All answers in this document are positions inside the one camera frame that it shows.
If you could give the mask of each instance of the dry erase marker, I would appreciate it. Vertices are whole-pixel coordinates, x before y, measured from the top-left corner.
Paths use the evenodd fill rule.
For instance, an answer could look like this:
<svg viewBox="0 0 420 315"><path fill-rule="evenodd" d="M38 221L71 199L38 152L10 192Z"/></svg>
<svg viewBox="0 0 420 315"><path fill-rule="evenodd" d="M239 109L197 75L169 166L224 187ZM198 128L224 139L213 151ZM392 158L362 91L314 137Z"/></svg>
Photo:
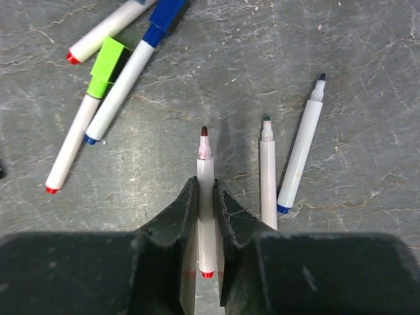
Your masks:
<svg viewBox="0 0 420 315"><path fill-rule="evenodd" d="M133 51L117 81L86 130L85 142L95 144L109 127L131 87L164 35L170 36L189 7L189 0L160 0L150 17L150 27Z"/></svg>
<svg viewBox="0 0 420 315"><path fill-rule="evenodd" d="M86 61L99 50L107 36L114 36L149 9L156 0L128 0L109 17L69 48L67 60L71 64Z"/></svg>
<svg viewBox="0 0 420 315"><path fill-rule="evenodd" d="M105 38L91 71L92 80L87 89L87 93L83 98L45 183L48 193L55 194L61 189L80 144L83 141L85 130L91 122L100 100L104 96L108 86L116 80L116 77L129 57L129 53L129 49L111 37Z"/></svg>
<svg viewBox="0 0 420 315"><path fill-rule="evenodd" d="M216 230L213 212L215 168L207 128L201 129L197 159L198 179L198 268L204 278L213 277L216 270Z"/></svg>
<svg viewBox="0 0 420 315"><path fill-rule="evenodd" d="M289 165L287 166L277 199L277 210L281 213L288 213L295 202L310 145L320 118L325 85L326 74L323 73L317 80L315 89L310 95L308 102L306 102L302 121L290 155Z"/></svg>
<svg viewBox="0 0 420 315"><path fill-rule="evenodd" d="M260 195L261 220L277 230L277 182L276 182L276 143L274 142L270 116L265 115L262 122L260 141Z"/></svg>

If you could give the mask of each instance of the blue marker cap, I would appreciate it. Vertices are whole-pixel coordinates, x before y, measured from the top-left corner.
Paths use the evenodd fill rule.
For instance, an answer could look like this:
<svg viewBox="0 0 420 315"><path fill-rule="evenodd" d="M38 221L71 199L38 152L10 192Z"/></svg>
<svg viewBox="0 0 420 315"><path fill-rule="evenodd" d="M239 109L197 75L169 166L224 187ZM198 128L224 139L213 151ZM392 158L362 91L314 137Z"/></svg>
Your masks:
<svg viewBox="0 0 420 315"><path fill-rule="evenodd" d="M189 7L190 0L160 0L149 18L152 25L143 40L156 48L164 35L171 36Z"/></svg>
<svg viewBox="0 0 420 315"><path fill-rule="evenodd" d="M92 145L98 142L97 140L91 138L88 135L85 135L85 138L83 139L83 141L85 141L87 144L92 144Z"/></svg>
<svg viewBox="0 0 420 315"><path fill-rule="evenodd" d="M283 207L282 205L277 204L277 211L283 214L288 214L291 208Z"/></svg>

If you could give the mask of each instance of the green marker cap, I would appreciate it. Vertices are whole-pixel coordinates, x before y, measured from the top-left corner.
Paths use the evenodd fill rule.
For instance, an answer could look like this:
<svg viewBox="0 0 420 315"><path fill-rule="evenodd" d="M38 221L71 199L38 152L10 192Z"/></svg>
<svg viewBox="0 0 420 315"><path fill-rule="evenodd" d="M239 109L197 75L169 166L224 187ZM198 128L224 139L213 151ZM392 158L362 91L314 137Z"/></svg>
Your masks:
<svg viewBox="0 0 420 315"><path fill-rule="evenodd" d="M115 82L130 57L130 52L115 39L105 38L91 71L92 79L87 89L89 95L95 98L104 97L106 89Z"/></svg>

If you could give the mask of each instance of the gray stone surface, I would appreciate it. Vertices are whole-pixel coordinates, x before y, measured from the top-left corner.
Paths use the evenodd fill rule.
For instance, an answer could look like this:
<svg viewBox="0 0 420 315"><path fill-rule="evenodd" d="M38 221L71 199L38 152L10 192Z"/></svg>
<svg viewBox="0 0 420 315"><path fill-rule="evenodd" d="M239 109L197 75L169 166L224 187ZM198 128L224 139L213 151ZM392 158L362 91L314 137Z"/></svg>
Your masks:
<svg viewBox="0 0 420 315"><path fill-rule="evenodd" d="M326 72L306 171L279 229L383 231L420 257L419 1L195 0L106 145L84 147L65 187L49 196L44 182L93 64L64 56L116 7L0 0L1 234L141 226L194 175L202 125L217 177L258 214L261 115L274 120L280 178L302 107ZM135 47L147 16L116 38ZM214 314L216 301L215 281L200 278L197 313Z"/></svg>

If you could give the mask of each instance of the marker barrel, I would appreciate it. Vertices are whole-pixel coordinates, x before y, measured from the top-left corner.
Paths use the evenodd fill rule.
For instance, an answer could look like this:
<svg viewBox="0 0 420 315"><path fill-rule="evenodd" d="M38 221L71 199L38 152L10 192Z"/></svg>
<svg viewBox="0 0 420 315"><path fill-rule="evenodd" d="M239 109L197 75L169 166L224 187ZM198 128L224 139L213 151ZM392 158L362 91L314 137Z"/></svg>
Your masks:
<svg viewBox="0 0 420 315"><path fill-rule="evenodd" d="M100 100L86 94L80 105L79 110L73 120L72 126L68 131L60 152L54 162L51 172L47 178L45 186L50 188L50 192L58 190L62 187L64 180L72 166L73 160L79 150L83 140L85 130L91 121L96 109L100 104Z"/></svg>
<svg viewBox="0 0 420 315"><path fill-rule="evenodd" d="M155 2L156 0L146 0L146 2L141 5L135 0L128 0L93 30L83 36L77 43L73 44L69 48L70 54L78 62L86 61L99 50L105 37L113 37L118 34L144 11L149 9Z"/></svg>
<svg viewBox="0 0 420 315"><path fill-rule="evenodd" d="M276 143L260 141L261 220L277 230Z"/></svg>
<svg viewBox="0 0 420 315"><path fill-rule="evenodd" d="M290 156L289 165L284 176L277 204L284 208L292 208L303 169L309 154L310 145L314 138L316 125L320 118L322 103L308 100L303 112L299 131Z"/></svg>
<svg viewBox="0 0 420 315"><path fill-rule="evenodd" d="M198 267L203 274L216 270L216 230L213 212L215 171L213 159L197 160L198 178Z"/></svg>
<svg viewBox="0 0 420 315"><path fill-rule="evenodd" d="M154 50L155 48L143 40L137 45L87 128L86 135L89 138L98 141L104 136L106 129L111 124Z"/></svg>

